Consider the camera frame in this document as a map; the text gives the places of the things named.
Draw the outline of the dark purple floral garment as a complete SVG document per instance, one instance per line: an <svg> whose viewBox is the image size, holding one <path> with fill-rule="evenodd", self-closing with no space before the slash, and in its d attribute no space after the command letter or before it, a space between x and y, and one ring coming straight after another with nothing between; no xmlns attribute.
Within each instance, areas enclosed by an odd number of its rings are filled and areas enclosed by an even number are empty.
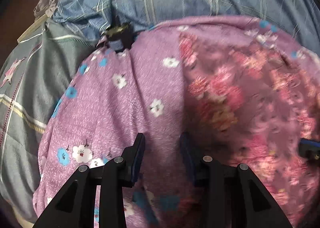
<svg viewBox="0 0 320 228"><path fill-rule="evenodd" d="M298 151L319 141L318 56L188 32L178 43L188 132L219 162L247 164L293 227L319 227L319 157Z"/></svg>

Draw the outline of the light purple flowered blanket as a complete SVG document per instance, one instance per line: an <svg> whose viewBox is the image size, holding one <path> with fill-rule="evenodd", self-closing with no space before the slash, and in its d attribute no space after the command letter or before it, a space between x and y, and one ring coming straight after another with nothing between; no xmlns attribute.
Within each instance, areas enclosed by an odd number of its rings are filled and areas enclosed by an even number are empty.
<svg viewBox="0 0 320 228"><path fill-rule="evenodd" d="M124 191L127 226L199 227L201 192L187 177L178 144L180 134L188 132L182 32L226 44L257 39L284 51L302 46L263 20L239 15L167 21L140 33L131 49L119 53L99 41L58 101L40 142L41 181L33 195L37 215L79 166L103 166L143 133L140 176Z"/></svg>

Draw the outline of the grey star-pattern bedsheet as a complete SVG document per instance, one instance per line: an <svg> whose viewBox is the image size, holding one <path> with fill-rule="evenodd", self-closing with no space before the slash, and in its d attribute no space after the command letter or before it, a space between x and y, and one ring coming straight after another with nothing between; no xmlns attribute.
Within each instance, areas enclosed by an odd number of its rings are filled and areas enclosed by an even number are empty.
<svg viewBox="0 0 320 228"><path fill-rule="evenodd" d="M29 222L36 220L40 140L94 46L95 41L48 19L13 49L1 68L1 196Z"/></svg>

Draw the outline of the small black device on bed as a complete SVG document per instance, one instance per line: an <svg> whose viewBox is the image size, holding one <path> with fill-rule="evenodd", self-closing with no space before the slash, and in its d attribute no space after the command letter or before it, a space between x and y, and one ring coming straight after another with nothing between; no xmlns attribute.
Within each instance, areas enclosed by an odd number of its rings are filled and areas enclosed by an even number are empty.
<svg viewBox="0 0 320 228"><path fill-rule="evenodd" d="M130 23L121 23L119 16L114 17L112 26L104 32L107 45L116 52L131 49L135 41L135 33Z"/></svg>

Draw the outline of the flat beige stick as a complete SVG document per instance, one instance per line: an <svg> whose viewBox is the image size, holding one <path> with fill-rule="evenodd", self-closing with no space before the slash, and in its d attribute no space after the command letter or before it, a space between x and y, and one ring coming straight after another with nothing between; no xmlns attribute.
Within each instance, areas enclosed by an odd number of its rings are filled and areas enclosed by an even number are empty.
<svg viewBox="0 0 320 228"><path fill-rule="evenodd" d="M47 20L48 16L46 14L42 15L39 19L36 19L17 39L17 42L20 43L23 41L27 36L32 34L35 30L37 30L42 23Z"/></svg>

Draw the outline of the grey crumpled cloth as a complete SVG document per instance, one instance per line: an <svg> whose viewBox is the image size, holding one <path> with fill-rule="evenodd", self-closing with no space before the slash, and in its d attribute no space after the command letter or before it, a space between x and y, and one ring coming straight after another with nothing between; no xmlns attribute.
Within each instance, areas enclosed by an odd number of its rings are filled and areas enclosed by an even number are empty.
<svg viewBox="0 0 320 228"><path fill-rule="evenodd" d="M35 20L40 19L43 15L51 18L57 9L59 0L40 0L34 8Z"/></svg>

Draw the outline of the brown headboard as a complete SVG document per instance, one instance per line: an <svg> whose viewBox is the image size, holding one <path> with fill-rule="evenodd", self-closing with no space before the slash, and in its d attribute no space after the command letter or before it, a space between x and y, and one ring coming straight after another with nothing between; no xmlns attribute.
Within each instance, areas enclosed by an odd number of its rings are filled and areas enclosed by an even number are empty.
<svg viewBox="0 0 320 228"><path fill-rule="evenodd" d="M39 0L10 0L1 14L1 64L17 45L19 36L33 23Z"/></svg>

